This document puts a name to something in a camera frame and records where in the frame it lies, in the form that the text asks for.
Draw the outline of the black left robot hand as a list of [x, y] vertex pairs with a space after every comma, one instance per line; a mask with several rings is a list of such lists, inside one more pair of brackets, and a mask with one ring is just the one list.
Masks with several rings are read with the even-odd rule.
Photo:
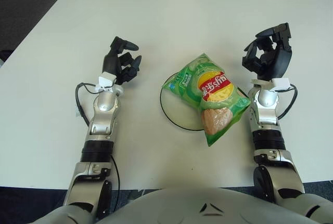
[[115, 84], [122, 85], [137, 76], [142, 57], [135, 59], [129, 52], [123, 54], [124, 50], [138, 51], [139, 47], [129, 41], [115, 37], [110, 45], [110, 51], [105, 55], [102, 72], [116, 76]]

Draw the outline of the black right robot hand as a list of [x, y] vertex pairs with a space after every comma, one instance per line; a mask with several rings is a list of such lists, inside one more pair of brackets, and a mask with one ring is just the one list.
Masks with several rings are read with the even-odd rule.
[[292, 49], [288, 23], [261, 31], [245, 49], [242, 66], [257, 74], [257, 79], [269, 81], [281, 78], [290, 63]]

